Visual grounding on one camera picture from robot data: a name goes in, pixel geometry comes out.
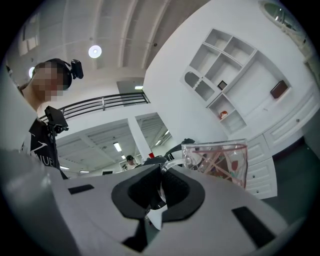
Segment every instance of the white ceiling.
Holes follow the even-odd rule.
[[[18,35],[7,64],[19,84],[28,81],[30,67],[52,58],[80,60],[84,74],[108,67],[145,70],[176,28],[208,1],[47,0],[21,30],[37,46],[20,55]],[[102,54],[92,59],[88,50],[95,44]]]
[[[149,147],[153,148],[167,128],[156,113],[137,120]],[[116,150],[115,142],[119,143],[122,152]],[[60,165],[75,173],[81,170],[100,170],[122,162],[122,155],[140,154],[127,120],[107,123],[99,130],[84,130],[76,137],[63,137],[57,140],[56,144]]]

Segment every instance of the fluorescent light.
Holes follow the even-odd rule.
[[[93,45],[90,47],[88,53],[91,58],[95,59],[101,55],[102,49],[99,45]]]
[[[30,67],[29,69],[29,77],[32,78],[32,72],[34,71],[35,67]]]
[[[118,152],[121,151],[121,147],[120,147],[120,145],[119,145],[118,142],[113,143],[113,145],[114,145],[115,149],[116,149]]]

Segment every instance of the man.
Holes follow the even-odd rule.
[[[134,157],[132,155],[128,155],[126,157],[126,161],[128,162],[128,165],[127,165],[128,170],[134,169],[136,168],[136,166],[138,166],[137,163],[134,163]]]

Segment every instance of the metal railing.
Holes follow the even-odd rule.
[[[144,92],[132,92],[90,98],[61,107],[58,110],[63,113],[67,120],[93,111],[105,111],[108,108],[148,103],[150,101]],[[45,115],[41,116],[40,119],[44,122],[48,121]]]

